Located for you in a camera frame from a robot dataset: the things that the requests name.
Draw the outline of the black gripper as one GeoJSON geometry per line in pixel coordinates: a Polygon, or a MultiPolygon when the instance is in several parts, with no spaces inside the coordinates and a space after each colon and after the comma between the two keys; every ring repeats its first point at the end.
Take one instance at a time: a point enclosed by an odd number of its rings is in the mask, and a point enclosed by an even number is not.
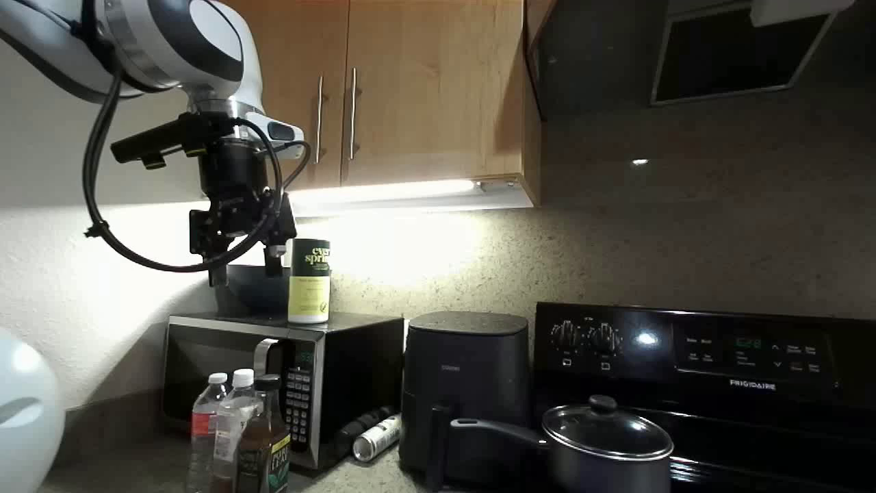
{"type": "Polygon", "coordinates": [[[207,260],[207,284],[226,283],[229,241],[248,237],[256,226],[265,276],[283,276],[288,241],[296,237],[285,189],[267,187],[265,150],[252,141],[218,141],[200,156],[200,187],[207,209],[189,212],[189,253],[207,260]]]}

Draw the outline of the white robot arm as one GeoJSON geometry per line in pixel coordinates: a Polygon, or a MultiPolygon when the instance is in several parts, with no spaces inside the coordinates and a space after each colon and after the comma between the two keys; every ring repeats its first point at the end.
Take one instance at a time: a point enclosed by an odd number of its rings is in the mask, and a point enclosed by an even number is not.
{"type": "Polygon", "coordinates": [[[99,163],[148,169],[185,154],[207,197],[189,217],[189,253],[214,283],[259,249],[283,272],[296,237],[291,175],[278,156],[306,156],[303,132],[263,109],[256,45],[224,0],[0,0],[0,38],[46,80],[99,106],[83,156],[83,191],[94,195],[99,163]],[[111,141],[124,100],[180,90],[189,109],[142,135],[111,141]]]}

